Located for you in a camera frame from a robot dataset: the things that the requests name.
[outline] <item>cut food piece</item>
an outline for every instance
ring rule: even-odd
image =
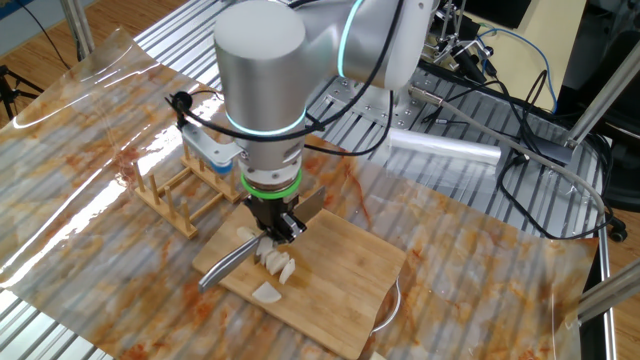
[[[267,263],[267,271],[269,274],[275,275],[282,269],[284,269],[285,265],[289,261],[288,253],[280,253],[277,257],[275,257],[270,263]]]
[[[263,304],[272,304],[282,298],[282,295],[268,282],[260,285],[260,287],[251,294],[256,300]]]
[[[256,250],[256,256],[262,256],[262,254],[266,254],[273,250],[273,240],[268,237],[263,237],[260,239],[260,243],[258,244],[258,250]]]
[[[260,263],[262,263],[262,265],[264,265],[268,269],[269,264],[271,264],[273,260],[275,260],[278,256],[280,256],[280,253],[278,252],[278,250],[272,249],[271,251],[268,251],[262,254],[262,259],[260,260]]]
[[[287,265],[284,266],[284,269],[282,269],[282,272],[280,273],[280,284],[284,285],[284,283],[287,282],[287,280],[289,279],[289,276],[291,276],[291,274],[293,274],[293,271],[296,269],[296,260],[295,259],[291,259],[287,262]]]
[[[238,230],[236,231],[236,235],[238,235],[238,237],[244,241],[249,241],[254,237],[258,236],[258,234],[255,231],[251,230],[246,226],[238,228]]]

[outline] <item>green light ring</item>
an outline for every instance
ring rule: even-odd
[[[349,12],[349,16],[347,17],[347,22],[344,24],[344,30],[342,31],[342,37],[340,38],[340,47],[338,48],[338,75],[344,76],[344,52],[347,47],[347,38],[349,37],[349,30],[351,29],[351,25],[353,24],[353,19],[356,17],[356,13],[358,12],[358,8],[362,5],[363,0],[357,0],[351,11]]]
[[[296,177],[296,180],[293,182],[291,186],[289,186],[285,190],[278,191],[275,193],[263,192],[263,191],[254,189],[253,187],[251,187],[251,185],[249,185],[249,183],[247,183],[247,179],[244,178],[244,174],[240,176],[240,181],[242,182],[242,186],[244,186],[244,188],[247,189],[249,194],[264,200],[277,200],[277,199],[282,199],[284,197],[287,197],[293,194],[294,192],[296,192],[296,190],[298,190],[298,187],[300,187],[300,183],[302,182],[302,171],[298,172],[298,176]]]

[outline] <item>knife handle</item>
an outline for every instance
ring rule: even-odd
[[[229,273],[251,256],[251,254],[256,252],[260,239],[265,235],[266,233],[262,233],[252,238],[213,265],[207,274],[198,282],[198,291],[200,291],[201,294],[204,293],[229,275]]]

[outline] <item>black stand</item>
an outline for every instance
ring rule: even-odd
[[[12,89],[11,86],[9,86],[9,82],[7,82],[7,79],[5,78],[6,76],[10,76],[16,80],[15,88]],[[25,85],[41,94],[44,92],[44,90],[42,90],[32,82],[9,70],[6,65],[0,65],[0,100],[4,103],[4,108],[5,110],[7,110],[9,120],[13,119],[14,116],[13,111],[11,111],[11,104],[14,104],[15,106],[15,100],[16,98],[18,98],[18,96],[24,96],[30,99],[35,99],[38,97],[38,95],[36,94],[18,90],[18,85],[20,85],[20,83],[24,83]]]

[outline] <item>wooden cutting board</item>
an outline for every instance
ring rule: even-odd
[[[218,260],[240,246],[240,227],[257,231],[249,209],[239,206],[193,260],[206,273]],[[296,260],[286,285],[252,258],[221,285],[309,336],[336,354],[356,359],[374,327],[382,300],[395,282],[406,255],[348,221],[321,210],[293,244],[280,246]],[[251,294],[268,281],[282,299],[258,302]]]

